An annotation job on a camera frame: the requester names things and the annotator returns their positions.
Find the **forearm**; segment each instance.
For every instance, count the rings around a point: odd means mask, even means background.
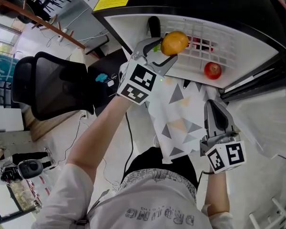
[[[123,97],[113,98],[75,143],[67,163],[82,168],[94,182],[96,169],[130,105]]]
[[[205,204],[210,205],[208,216],[230,211],[225,173],[209,175]]]

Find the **geometric patterned cloth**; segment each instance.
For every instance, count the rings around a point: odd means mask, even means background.
[[[164,161],[199,151],[206,135],[204,104],[218,98],[213,87],[190,82],[184,89],[183,85],[183,79],[165,76],[146,101]]]

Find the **black refrigerator top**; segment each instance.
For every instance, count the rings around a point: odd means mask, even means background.
[[[279,10],[286,17],[286,11]],[[197,18],[234,28],[286,51],[286,33],[276,11],[271,0],[128,0],[126,6],[93,14],[101,22],[106,16],[140,13]]]

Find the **beige triangle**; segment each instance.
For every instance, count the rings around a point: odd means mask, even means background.
[[[185,127],[182,119],[174,120],[174,121],[169,122],[167,124],[178,129],[178,130],[180,130],[180,131],[182,131],[182,132],[184,132],[184,133],[187,133],[186,127]]]
[[[164,83],[165,84],[168,84],[168,85],[171,85],[173,82],[172,78],[169,77],[169,76],[166,76],[165,79],[164,79]]]
[[[179,103],[181,103],[184,107],[187,107],[189,105],[190,98],[191,97],[187,97],[187,98],[181,99],[181,100],[179,100]]]

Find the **shirt sleeve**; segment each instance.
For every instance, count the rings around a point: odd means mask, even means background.
[[[86,216],[93,183],[80,167],[66,164],[32,229],[68,229]]]
[[[206,216],[208,216],[207,208],[209,206],[210,205],[204,205],[201,210]],[[232,219],[232,215],[228,212],[218,213],[209,217],[213,229],[234,229]]]

